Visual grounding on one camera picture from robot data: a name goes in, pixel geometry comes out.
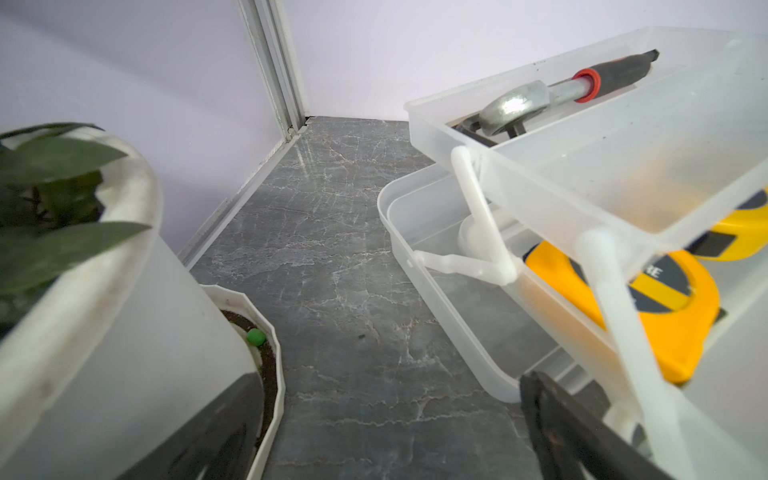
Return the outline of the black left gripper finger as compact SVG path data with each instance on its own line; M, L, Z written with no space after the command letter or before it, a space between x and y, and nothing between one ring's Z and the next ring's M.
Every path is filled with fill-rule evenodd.
M667 479L542 372L520 379L521 407L545 479Z

